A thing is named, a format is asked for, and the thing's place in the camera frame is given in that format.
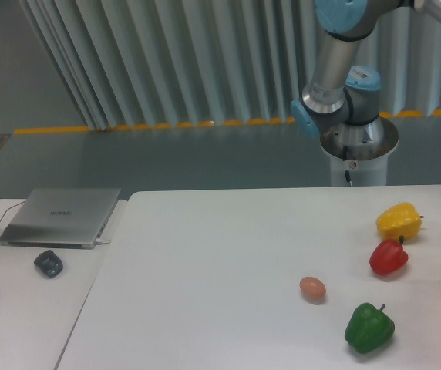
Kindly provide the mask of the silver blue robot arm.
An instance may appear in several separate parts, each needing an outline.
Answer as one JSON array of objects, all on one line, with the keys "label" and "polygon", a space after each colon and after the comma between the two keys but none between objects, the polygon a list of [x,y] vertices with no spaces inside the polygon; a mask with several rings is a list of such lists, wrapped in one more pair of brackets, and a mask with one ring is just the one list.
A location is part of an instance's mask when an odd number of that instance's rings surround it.
[{"label": "silver blue robot arm", "polygon": [[315,13],[326,31],[311,81],[291,112],[299,128],[318,136],[350,120],[354,113],[345,81],[360,42],[379,18],[401,7],[425,12],[441,23],[441,1],[315,1]]}]

